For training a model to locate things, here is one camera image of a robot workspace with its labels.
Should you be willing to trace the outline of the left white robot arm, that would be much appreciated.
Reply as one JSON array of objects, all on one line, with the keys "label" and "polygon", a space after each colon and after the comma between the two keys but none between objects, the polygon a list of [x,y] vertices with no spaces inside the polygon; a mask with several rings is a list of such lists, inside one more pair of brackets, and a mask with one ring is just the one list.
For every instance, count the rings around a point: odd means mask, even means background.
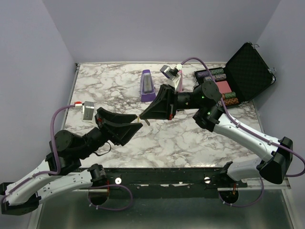
[{"label": "left white robot arm", "polygon": [[[88,133],[80,136],[67,130],[54,132],[57,114],[65,109],[80,109],[83,122],[93,125]],[[120,187],[107,178],[102,165],[94,164],[82,172],[81,161],[105,144],[124,146],[142,128],[135,114],[118,114],[103,108],[94,109],[91,102],[76,102],[60,108],[51,118],[51,152],[29,174],[15,182],[0,185],[1,213],[3,215],[25,215],[38,208],[44,201],[56,195],[76,189],[107,189]]]}]

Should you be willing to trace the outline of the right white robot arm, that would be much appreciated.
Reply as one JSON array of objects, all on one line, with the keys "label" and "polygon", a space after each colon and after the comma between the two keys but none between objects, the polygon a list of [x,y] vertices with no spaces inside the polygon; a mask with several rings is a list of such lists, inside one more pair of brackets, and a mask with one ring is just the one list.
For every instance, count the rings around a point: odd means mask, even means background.
[{"label": "right white robot arm", "polygon": [[162,84],[156,98],[139,118],[172,120],[177,111],[195,109],[193,119],[199,127],[226,136],[257,155],[253,160],[227,163],[219,175],[223,186],[260,177],[281,184],[293,159],[292,140],[277,139],[244,125],[218,106],[221,98],[219,88],[212,81],[196,86],[192,92],[177,92],[172,86]]}]

